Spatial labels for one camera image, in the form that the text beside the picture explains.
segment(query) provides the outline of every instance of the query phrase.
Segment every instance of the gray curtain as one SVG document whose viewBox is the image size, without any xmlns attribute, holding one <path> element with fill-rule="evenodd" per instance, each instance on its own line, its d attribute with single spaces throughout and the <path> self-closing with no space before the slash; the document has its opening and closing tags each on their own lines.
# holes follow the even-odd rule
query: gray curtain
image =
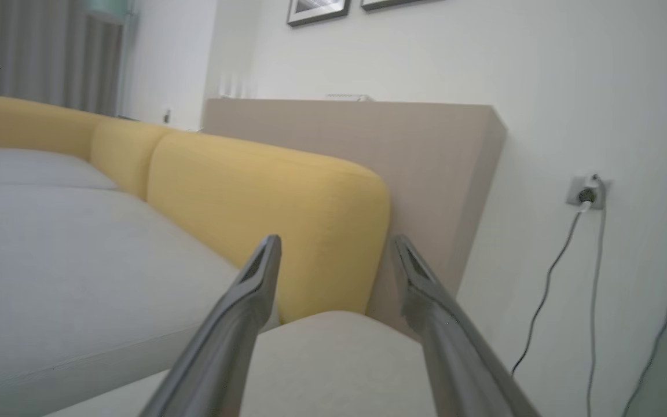
<svg viewBox="0 0 667 417">
<path fill-rule="evenodd" d="M 0 0 L 0 96 L 113 115 L 120 38 L 84 0 Z"/>
</svg>

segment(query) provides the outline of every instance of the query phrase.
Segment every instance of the mint green lamp shade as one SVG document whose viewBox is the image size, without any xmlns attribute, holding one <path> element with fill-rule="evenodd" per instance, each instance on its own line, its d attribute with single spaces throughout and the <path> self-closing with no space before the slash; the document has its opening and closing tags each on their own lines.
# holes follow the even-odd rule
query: mint green lamp shade
<svg viewBox="0 0 667 417">
<path fill-rule="evenodd" d="M 127 16 L 127 0 L 89 0 L 87 13 L 107 23 L 123 24 Z"/>
</svg>

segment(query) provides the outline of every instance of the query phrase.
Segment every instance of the gray cable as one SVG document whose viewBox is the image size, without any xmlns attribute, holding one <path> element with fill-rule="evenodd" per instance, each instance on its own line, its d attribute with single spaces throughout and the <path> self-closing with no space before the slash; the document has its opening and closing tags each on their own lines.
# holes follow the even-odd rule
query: gray cable
<svg viewBox="0 0 667 417">
<path fill-rule="evenodd" d="M 624 407 L 624 412 L 622 413 L 622 417 L 627 417 L 627 414 L 629 412 L 629 407 L 632 406 L 632 401 L 635 400 L 635 397 L 637 397 L 637 394 L 639 394 L 640 390 L 643 388 L 643 380 L 645 379 L 645 375 L 647 375 L 648 371 L 650 370 L 650 367 L 652 367 L 653 365 L 653 359 L 655 359 L 655 355 L 657 354 L 657 349 L 660 346 L 660 339 L 662 339 L 662 336 L 664 335 L 666 328 L 667 328 L 667 311 L 665 312 L 665 321 L 662 323 L 662 327 L 660 327 L 658 334 L 655 336 L 655 341 L 653 342 L 653 349 L 650 353 L 650 357 L 648 358 L 648 362 L 645 365 L 643 372 L 640 374 L 640 379 L 637 380 L 637 386 L 635 386 L 635 391 L 632 391 L 632 395 L 629 397 L 629 400 L 627 401 L 627 406 Z"/>
<path fill-rule="evenodd" d="M 596 252 L 596 271 L 593 273 L 593 289 L 591 290 L 591 372 L 588 375 L 588 390 L 585 392 L 585 414 L 587 417 L 591 417 L 591 389 L 593 388 L 593 375 L 596 373 L 596 294 L 599 289 L 601 256 L 604 253 L 604 230 L 606 230 L 606 184 L 604 184 L 598 175 L 593 175 L 593 179 L 599 183 L 599 197 L 604 204 L 604 208 L 601 210 L 598 251 Z"/>
<path fill-rule="evenodd" d="M 547 295 L 550 293 L 550 281 L 552 279 L 552 270 L 555 269 L 555 266 L 558 264 L 560 259 L 563 258 L 567 246 L 570 245 L 570 241 L 573 239 L 573 233 L 575 232 L 575 226 L 578 224 L 578 219 L 580 219 L 580 216 L 582 214 L 583 214 L 582 211 L 578 211 L 577 214 L 575 214 L 573 223 L 570 226 L 570 232 L 567 233 L 566 243 L 563 246 L 563 249 L 558 254 L 558 257 L 555 258 L 555 261 L 552 263 L 552 266 L 550 266 L 550 269 L 547 272 L 547 280 L 545 282 L 545 294 L 542 296 L 542 301 L 540 301 L 540 306 L 537 307 L 537 311 L 534 312 L 534 317 L 532 317 L 532 322 L 529 324 L 529 336 L 527 336 L 526 339 L 526 346 L 524 346 L 524 353 L 521 354 L 521 358 L 519 358 L 519 360 L 516 361 L 514 369 L 511 370 L 511 377 L 514 376 L 516 368 L 519 367 L 521 362 L 526 357 L 526 353 L 529 352 L 529 344 L 532 342 L 532 332 L 534 332 L 534 322 L 537 321 L 537 316 L 540 315 L 540 311 L 542 310 L 542 307 L 545 305 L 545 301 L 547 301 Z"/>
</svg>

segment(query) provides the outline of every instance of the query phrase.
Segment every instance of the wooden panel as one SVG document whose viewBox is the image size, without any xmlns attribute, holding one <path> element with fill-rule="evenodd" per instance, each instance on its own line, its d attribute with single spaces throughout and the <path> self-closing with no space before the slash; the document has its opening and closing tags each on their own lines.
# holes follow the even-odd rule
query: wooden panel
<svg viewBox="0 0 667 417">
<path fill-rule="evenodd" d="M 391 234 L 408 235 L 456 295 L 505 140 L 492 107 L 212 98 L 204 126 L 207 134 L 336 156 L 378 173 L 391 192 Z M 389 251 L 368 315 L 413 335 L 400 318 Z"/>
</svg>

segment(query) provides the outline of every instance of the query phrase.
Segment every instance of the picture frame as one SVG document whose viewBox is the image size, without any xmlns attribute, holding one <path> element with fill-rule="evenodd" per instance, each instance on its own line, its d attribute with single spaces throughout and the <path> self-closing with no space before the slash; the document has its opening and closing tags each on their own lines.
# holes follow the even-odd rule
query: picture frame
<svg viewBox="0 0 667 417">
<path fill-rule="evenodd" d="M 424 2 L 425 0 L 362 0 L 364 10 L 377 10 L 391 6 L 405 5 L 406 3 Z"/>
<path fill-rule="evenodd" d="M 288 24 L 296 27 L 349 14 L 351 0 L 289 0 Z"/>
</svg>

